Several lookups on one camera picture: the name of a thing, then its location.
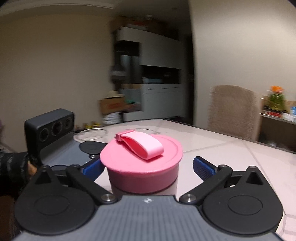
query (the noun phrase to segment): beige wall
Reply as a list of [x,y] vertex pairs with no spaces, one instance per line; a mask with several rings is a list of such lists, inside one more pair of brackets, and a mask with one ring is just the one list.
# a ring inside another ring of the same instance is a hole
[[194,124],[207,126],[210,87],[296,99],[296,8],[288,0],[189,0],[196,64]]
[[0,119],[5,142],[26,150],[25,120],[64,108],[76,124],[100,121],[112,89],[109,17],[44,15],[0,24]]

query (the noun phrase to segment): camera lens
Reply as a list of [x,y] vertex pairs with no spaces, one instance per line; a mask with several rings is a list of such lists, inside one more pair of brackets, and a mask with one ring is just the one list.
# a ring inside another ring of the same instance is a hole
[[61,132],[62,130],[62,123],[60,121],[57,121],[53,124],[52,126],[52,135],[57,135]]
[[40,134],[39,134],[39,139],[40,141],[44,142],[48,138],[48,129],[44,128]]
[[72,119],[69,117],[65,121],[65,128],[68,129],[71,126]]

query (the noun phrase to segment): black sleeve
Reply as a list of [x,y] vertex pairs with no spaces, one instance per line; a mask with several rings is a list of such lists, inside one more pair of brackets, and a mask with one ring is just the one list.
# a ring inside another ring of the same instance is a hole
[[28,153],[0,152],[0,196],[18,196],[28,181]]

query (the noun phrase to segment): white logo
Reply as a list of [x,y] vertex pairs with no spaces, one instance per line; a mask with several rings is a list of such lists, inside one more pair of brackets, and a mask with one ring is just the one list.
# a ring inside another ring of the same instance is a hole
[[153,200],[152,200],[151,198],[148,197],[148,198],[144,199],[143,201],[144,201],[145,203],[150,203],[150,202],[152,202]]

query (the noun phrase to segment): bottle with orange cap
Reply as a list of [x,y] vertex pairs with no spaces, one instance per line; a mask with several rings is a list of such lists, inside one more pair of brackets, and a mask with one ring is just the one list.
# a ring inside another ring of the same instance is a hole
[[269,97],[269,108],[277,111],[284,110],[284,89],[279,86],[271,87],[271,95]]

